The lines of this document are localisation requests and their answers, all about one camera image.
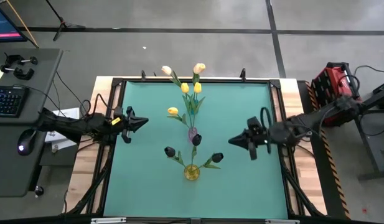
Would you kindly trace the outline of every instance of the gray floor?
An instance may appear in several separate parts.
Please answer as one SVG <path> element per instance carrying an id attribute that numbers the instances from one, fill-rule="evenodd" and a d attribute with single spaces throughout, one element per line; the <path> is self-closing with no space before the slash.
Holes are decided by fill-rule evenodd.
<path id="1" fill-rule="evenodd" d="M 12 0 L 28 26 L 52 27 L 58 21 L 43 0 Z M 52 0 L 66 20 L 87 27 L 269 29 L 265 0 Z M 279 30 L 384 30 L 384 0 L 272 0 Z M 20 24 L 6 3 L 1 5 Z M 89 99 L 98 75 L 161 74 L 170 65 L 190 75 L 197 62 L 204 76 L 279 77 L 271 34 L 54 33 L 33 32 L 40 47 L 61 48 L 59 72 L 79 98 Z M 349 62 L 351 70 L 371 65 L 384 70 L 384 35 L 279 35 L 286 76 L 311 80 L 327 62 Z M 0 47 L 33 47 L 30 43 Z M 384 74 L 358 71 L 366 95 Z M 57 80 L 63 108 L 78 106 Z M 50 96 L 56 99 L 51 90 Z M 372 169 L 353 123 L 327 130 L 341 184 L 353 219 L 384 223 L 384 179 L 359 182 Z M 350 134 L 354 138 L 346 139 Z M 51 168 L 41 182 L 41 198 L 0 198 L 0 219 L 58 214 L 71 168 Z"/>

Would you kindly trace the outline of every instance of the wooden table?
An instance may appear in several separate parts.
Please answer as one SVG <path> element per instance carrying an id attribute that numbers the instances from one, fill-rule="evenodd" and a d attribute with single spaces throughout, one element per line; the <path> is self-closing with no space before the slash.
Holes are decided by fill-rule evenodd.
<path id="1" fill-rule="evenodd" d="M 96 94 L 100 93 L 105 101 L 108 101 L 110 90 L 111 90 L 111 82 L 113 78 L 120 77 L 97 77 L 95 81 L 95 86 L 92 92 L 91 104 L 94 105 Z M 149 77 L 149 78 L 168 78 L 168 77 Z M 283 95 L 284 107 L 286 111 L 286 116 L 293 116 L 300 113 L 303 113 L 302 103 L 299 96 L 299 90 L 297 81 L 295 79 L 279 79 L 281 83 L 281 91 Z M 274 99 L 275 99 L 275 108 L 276 108 L 276 117 L 280 118 L 280 110 L 279 104 L 277 101 L 277 94 L 275 91 Z M 119 90 L 115 92 L 115 100 L 114 105 L 117 105 L 117 99 L 119 95 Z M 98 113 L 106 113 L 106 106 L 98 100 L 96 112 Z M 91 141 L 82 142 L 80 147 L 83 147 L 87 144 L 90 144 Z M 300 145 L 307 148 L 312 152 L 312 146 L 309 142 L 300 142 Z M 105 149 L 102 159 L 102 167 L 107 158 L 108 147 Z M 75 165 L 73 168 L 72 178 L 70 180 L 70 184 L 68 186 L 67 193 L 67 205 L 68 210 L 72 209 L 77 202 L 84 196 L 85 192 L 88 190 L 89 186 L 92 182 L 93 171 L 96 163 L 96 156 L 98 153 L 98 144 L 94 144 L 85 148 L 77 154 L 77 158 L 75 161 Z M 323 194 L 321 183 L 319 181 L 319 176 L 316 169 L 315 159 L 307 152 L 300 148 L 296 148 L 296 152 L 294 153 L 294 158 L 296 161 L 297 173 L 300 186 L 305 194 L 308 196 L 309 200 L 316 206 L 316 208 L 326 214 L 326 208 L 324 204 Z M 289 185 L 290 195 L 292 200 L 292 206 L 295 213 L 297 212 L 297 203 L 296 203 L 296 195 L 294 193 L 293 188 Z M 95 195 L 95 203 L 93 206 L 93 212 L 96 211 L 99 199 L 100 199 L 101 187 L 99 187 L 96 191 Z"/>

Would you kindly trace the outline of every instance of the flower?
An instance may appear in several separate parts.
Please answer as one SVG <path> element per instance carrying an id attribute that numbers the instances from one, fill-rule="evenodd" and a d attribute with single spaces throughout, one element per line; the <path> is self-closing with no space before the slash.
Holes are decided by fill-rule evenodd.
<path id="1" fill-rule="evenodd" d="M 195 93 L 201 93 L 202 92 L 202 85 L 197 82 L 195 85 L 194 85 L 194 92 Z"/>
<path id="2" fill-rule="evenodd" d="M 167 74 L 167 75 L 171 75 L 171 73 L 172 73 L 172 69 L 171 69 L 170 67 L 168 67 L 168 66 L 163 66 L 163 67 L 161 68 L 161 70 L 162 70 L 165 74 Z"/>
<path id="3" fill-rule="evenodd" d="M 180 86 L 180 89 L 182 90 L 183 93 L 189 92 L 189 86 L 187 85 L 187 83 L 182 83 Z"/>
<path id="4" fill-rule="evenodd" d="M 221 152 L 214 153 L 211 158 L 212 158 L 212 162 L 218 163 L 218 162 L 221 162 L 221 160 L 223 159 L 223 154 Z"/>
<path id="5" fill-rule="evenodd" d="M 202 136 L 199 134 L 196 134 L 192 139 L 192 143 L 194 146 L 198 146 L 201 142 L 202 142 Z"/>
<path id="6" fill-rule="evenodd" d="M 167 146 L 165 149 L 164 149 L 164 152 L 166 152 L 166 155 L 168 157 L 174 157 L 175 156 L 175 149 Z"/>
<path id="7" fill-rule="evenodd" d="M 177 115 L 178 109 L 177 108 L 168 108 L 168 113 L 171 115 Z"/>
<path id="8" fill-rule="evenodd" d="M 194 74 L 200 74 L 202 71 L 204 71 L 205 65 L 203 63 L 197 63 L 193 68 Z"/>

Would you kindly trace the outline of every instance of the keyboard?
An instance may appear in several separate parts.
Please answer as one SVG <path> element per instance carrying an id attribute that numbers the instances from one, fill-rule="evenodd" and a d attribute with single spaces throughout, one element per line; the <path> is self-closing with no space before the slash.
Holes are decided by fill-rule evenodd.
<path id="1" fill-rule="evenodd" d="M 0 86 L 0 117 L 18 118 L 29 89 L 19 86 Z"/>

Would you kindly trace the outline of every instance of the green table surface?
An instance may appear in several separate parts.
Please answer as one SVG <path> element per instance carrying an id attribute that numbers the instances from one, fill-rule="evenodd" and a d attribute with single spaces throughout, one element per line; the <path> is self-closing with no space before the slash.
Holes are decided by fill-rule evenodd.
<path id="1" fill-rule="evenodd" d="M 199 98 L 203 96 L 195 120 L 202 143 L 194 164 L 203 164 L 214 152 L 224 158 L 215 164 L 222 169 L 202 168 L 199 179 L 189 181 L 184 167 L 164 153 L 171 146 L 181 151 L 185 165 L 191 162 L 187 127 L 167 118 L 172 106 L 181 116 L 186 113 L 180 88 L 173 83 L 127 82 L 123 107 L 132 106 L 136 116 L 149 122 L 130 135 L 131 144 L 118 136 L 105 216 L 287 218 L 277 147 L 268 154 L 266 146 L 260 146 L 258 159 L 251 161 L 247 150 L 228 143 L 246 128 L 248 118 L 259 119 L 261 107 L 271 111 L 268 86 L 203 83 Z"/>

